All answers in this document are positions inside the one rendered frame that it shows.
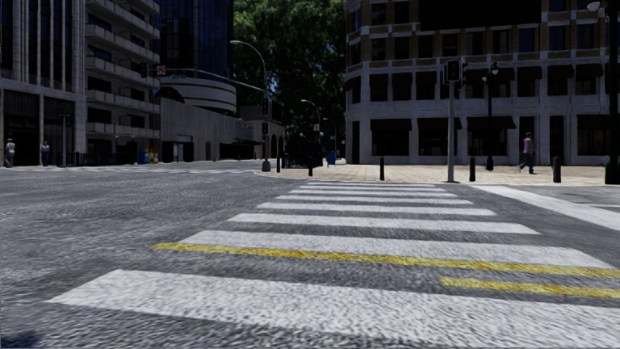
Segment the grey street lamp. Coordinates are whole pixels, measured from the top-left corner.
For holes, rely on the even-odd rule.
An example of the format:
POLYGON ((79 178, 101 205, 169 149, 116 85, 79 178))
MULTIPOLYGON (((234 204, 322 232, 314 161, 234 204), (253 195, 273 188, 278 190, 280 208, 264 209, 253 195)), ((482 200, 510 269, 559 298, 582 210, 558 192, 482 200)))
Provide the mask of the grey street lamp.
POLYGON ((315 168, 317 166, 322 166, 322 133, 320 130, 320 112, 315 103, 307 99, 301 99, 301 102, 310 103, 316 109, 316 123, 313 125, 313 132, 316 134, 316 139, 308 145, 308 164, 312 168, 315 168))
POLYGON ((336 125, 335 125, 335 123, 332 120, 330 120, 327 117, 324 117, 322 120, 325 121, 325 122, 331 123, 331 125, 333 126, 333 153, 334 153, 334 159, 337 159, 338 152, 337 152, 337 128, 336 128, 336 125))

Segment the trees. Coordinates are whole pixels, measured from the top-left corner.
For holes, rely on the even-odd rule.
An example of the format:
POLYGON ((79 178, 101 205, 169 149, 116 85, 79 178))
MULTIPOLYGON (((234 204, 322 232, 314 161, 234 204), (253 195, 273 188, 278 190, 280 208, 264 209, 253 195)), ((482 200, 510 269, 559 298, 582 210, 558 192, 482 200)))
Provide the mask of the trees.
POLYGON ((268 84, 273 118, 287 129, 287 148, 308 151, 316 139, 333 149, 332 120, 344 124, 345 0, 234 0, 233 72, 236 80, 268 84))

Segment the black street lamp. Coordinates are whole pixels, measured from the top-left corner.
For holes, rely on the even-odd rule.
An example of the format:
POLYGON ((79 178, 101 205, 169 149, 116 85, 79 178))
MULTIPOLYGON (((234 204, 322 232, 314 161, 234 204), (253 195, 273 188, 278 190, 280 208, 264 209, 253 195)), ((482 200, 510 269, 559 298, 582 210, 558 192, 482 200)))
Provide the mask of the black street lamp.
POLYGON ((488 105, 488 117, 487 117, 487 159, 485 169, 493 171, 494 161, 492 157, 493 151, 493 134, 492 134, 492 86, 491 82, 494 77, 499 73, 499 66, 494 61, 487 70, 486 75, 483 77, 485 84, 487 85, 487 105, 488 105))

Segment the glass tower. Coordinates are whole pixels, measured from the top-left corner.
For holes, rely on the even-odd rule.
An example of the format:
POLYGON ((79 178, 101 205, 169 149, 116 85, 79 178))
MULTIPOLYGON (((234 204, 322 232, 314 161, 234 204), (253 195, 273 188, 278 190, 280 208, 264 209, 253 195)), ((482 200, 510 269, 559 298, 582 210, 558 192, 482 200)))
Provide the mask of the glass tower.
POLYGON ((160 14, 155 49, 168 69, 199 69, 228 77, 233 0, 154 0, 160 14))

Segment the pale stone and brick building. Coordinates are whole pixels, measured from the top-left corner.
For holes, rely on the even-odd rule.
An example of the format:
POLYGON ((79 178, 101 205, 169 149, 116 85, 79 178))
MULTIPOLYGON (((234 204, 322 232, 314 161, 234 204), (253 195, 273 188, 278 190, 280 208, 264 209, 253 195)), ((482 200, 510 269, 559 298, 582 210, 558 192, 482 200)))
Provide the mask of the pale stone and brick building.
POLYGON ((492 86, 493 161, 519 163, 527 132, 535 161, 602 165, 610 152, 607 19, 588 0, 346 0, 346 158, 352 163, 443 164, 449 86, 455 159, 487 159, 492 86))

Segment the concrete building with balconies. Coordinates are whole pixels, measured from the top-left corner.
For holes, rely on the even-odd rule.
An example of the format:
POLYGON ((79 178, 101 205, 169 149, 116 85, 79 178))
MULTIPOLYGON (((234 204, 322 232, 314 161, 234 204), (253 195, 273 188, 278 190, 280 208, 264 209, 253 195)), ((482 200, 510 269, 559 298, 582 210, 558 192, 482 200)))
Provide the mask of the concrete building with balconies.
POLYGON ((159 143, 159 12, 155 0, 86 0, 86 153, 98 164, 135 164, 159 143))

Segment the grey pole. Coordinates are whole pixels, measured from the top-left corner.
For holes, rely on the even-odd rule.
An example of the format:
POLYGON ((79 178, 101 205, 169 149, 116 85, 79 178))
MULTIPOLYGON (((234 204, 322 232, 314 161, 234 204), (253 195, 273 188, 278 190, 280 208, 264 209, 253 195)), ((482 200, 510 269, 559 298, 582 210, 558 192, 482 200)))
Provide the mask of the grey pole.
POLYGON ((67 127, 71 123, 70 114, 60 114, 61 118, 61 160, 59 167, 66 168, 66 155, 67 155, 67 127))

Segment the pale concrete building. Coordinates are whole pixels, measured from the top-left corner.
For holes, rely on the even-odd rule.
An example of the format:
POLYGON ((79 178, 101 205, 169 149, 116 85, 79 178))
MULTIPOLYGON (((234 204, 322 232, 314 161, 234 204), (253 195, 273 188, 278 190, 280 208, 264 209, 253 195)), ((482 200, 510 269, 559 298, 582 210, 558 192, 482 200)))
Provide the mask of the pale concrete building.
POLYGON ((86 0, 0 0, 0 166, 7 139, 19 166, 61 152, 60 114, 70 114, 67 152, 86 152, 86 0))

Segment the dark green street lamp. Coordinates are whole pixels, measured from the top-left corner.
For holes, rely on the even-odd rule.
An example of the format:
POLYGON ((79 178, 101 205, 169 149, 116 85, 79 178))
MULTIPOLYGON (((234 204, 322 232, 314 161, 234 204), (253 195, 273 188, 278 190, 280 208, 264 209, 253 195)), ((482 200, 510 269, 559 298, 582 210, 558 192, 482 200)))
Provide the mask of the dark green street lamp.
POLYGON ((608 82, 606 89, 609 92, 609 124, 610 124, 610 153, 605 165, 605 184, 620 185, 620 116, 618 114, 618 11, 620 0, 588 0, 587 9, 598 11, 605 3, 607 18, 608 39, 608 67, 606 70, 608 82))

